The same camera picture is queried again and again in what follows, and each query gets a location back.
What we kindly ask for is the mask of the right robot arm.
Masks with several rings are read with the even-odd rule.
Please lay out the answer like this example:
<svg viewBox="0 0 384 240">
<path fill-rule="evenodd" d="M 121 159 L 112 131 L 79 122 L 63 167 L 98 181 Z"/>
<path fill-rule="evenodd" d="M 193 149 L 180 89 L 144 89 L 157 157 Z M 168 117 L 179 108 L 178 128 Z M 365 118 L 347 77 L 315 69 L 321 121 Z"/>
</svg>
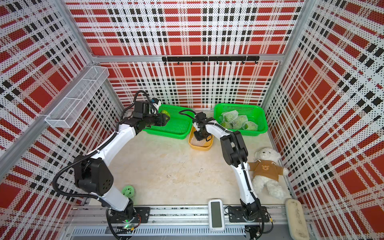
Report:
<svg viewBox="0 0 384 240">
<path fill-rule="evenodd" d="M 238 183 L 243 218 L 248 222 L 257 219 L 262 207 L 252 186 L 248 169 L 248 150 L 242 134 L 239 131 L 233 132 L 226 129 L 203 112 L 182 110 L 179 114 L 192 119 L 196 129 L 194 136 L 198 141 L 210 136 L 220 140 L 224 160 L 233 169 Z"/>
</svg>

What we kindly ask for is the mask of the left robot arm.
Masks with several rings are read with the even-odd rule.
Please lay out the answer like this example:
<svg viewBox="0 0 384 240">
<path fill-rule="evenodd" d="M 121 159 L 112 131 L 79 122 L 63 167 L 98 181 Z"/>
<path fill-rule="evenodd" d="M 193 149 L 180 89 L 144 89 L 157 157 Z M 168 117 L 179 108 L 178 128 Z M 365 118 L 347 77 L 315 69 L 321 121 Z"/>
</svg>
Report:
<svg viewBox="0 0 384 240">
<path fill-rule="evenodd" d="M 161 100 L 151 99 L 145 91 L 138 91 L 131 105 L 121 113 L 112 135 L 92 152 L 77 156 L 73 163 L 61 169 L 53 178 L 53 189 L 66 197 L 96 199 L 111 211 L 131 219 L 135 215 L 133 201 L 114 186 L 114 177 L 109 165 L 126 143 L 138 133 L 152 126 L 167 125 L 170 117 L 161 113 L 161 105 Z M 84 194 L 67 193 L 60 189 L 58 180 L 70 169 L 74 170 L 76 187 L 83 190 Z"/>
</svg>

